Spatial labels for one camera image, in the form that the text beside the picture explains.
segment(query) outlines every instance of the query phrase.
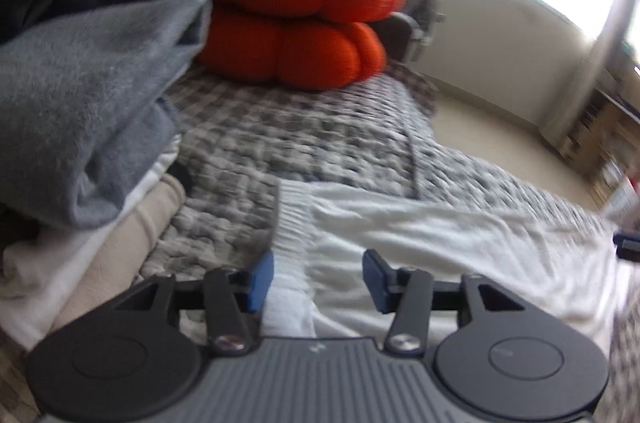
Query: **textured gray bedspread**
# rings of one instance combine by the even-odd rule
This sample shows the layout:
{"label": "textured gray bedspread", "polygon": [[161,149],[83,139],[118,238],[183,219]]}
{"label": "textured gray bedspread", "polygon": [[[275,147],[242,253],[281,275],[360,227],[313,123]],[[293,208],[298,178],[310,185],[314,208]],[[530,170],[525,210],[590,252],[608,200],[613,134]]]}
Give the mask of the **textured gray bedspread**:
{"label": "textured gray bedspread", "polygon": [[[180,159],[195,186],[143,265],[145,277],[168,271],[200,278],[212,267],[251,260],[270,241],[277,178],[333,181],[484,211],[508,209],[586,231],[610,229],[596,215],[493,164],[439,145],[430,124],[435,88],[399,65],[318,94],[239,85],[196,66],[169,95],[185,130]],[[182,327],[202,337],[197,317],[183,320]],[[626,355],[618,359],[612,385],[630,384],[627,377],[615,380],[630,374],[625,360],[634,359],[633,351],[614,344],[614,355]],[[620,398],[620,389],[607,395]],[[619,405],[609,403],[600,421],[632,421],[619,414],[609,418]]]}

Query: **white sheet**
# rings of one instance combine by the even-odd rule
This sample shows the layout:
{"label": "white sheet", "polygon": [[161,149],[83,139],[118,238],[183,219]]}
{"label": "white sheet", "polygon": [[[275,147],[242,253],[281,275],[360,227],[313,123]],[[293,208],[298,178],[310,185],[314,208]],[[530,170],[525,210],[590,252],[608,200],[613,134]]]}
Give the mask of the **white sheet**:
{"label": "white sheet", "polygon": [[[392,315],[374,309],[362,282],[362,254],[376,249],[394,266],[436,279],[481,273],[583,332],[606,355],[630,266],[615,257],[610,232],[580,233],[509,213],[456,211],[342,184],[281,181],[272,248],[276,271],[265,335],[382,341]],[[456,330],[433,313],[430,342]]]}
{"label": "white sheet", "polygon": [[43,228],[33,243],[4,250],[0,281],[0,327],[30,350],[49,332],[70,294],[121,218],[151,190],[178,155],[180,136],[167,146],[125,200],[118,218],[98,229],[63,231]]}

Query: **beige cloth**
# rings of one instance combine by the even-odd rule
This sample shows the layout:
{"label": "beige cloth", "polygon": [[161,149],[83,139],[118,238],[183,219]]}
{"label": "beige cloth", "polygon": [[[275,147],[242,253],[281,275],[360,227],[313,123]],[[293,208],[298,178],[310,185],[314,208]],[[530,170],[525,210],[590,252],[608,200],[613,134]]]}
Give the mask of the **beige cloth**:
{"label": "beige cloth", "polygon": [[184,188],[165,174],[98,250],[52,331],[128,289],[160,235],[185,201]]}

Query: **floor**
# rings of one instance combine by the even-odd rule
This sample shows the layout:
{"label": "floor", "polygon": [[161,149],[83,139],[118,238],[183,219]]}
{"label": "floor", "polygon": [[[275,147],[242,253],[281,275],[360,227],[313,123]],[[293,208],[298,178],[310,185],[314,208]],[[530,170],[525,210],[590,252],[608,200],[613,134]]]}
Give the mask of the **floor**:
{"label": "floor", "polygon": [[516,177],[549,192],[596,210],[587,183],[540,138],[484,110],[449,96],[438,97],[433,121],[442,145],[481,157]]}

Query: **curtain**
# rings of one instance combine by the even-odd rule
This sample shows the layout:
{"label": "curtain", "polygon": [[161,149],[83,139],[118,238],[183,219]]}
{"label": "curtain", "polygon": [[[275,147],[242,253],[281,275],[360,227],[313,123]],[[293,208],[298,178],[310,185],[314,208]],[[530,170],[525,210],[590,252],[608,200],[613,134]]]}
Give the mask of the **curtain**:
{"label": "curtain", "polygon": [[613,49],[628,27],[635,0],[614,0],[600,35],[594,41],[566,91],[559,96],[540,133],[551,145],[559,146],[580,116]]}

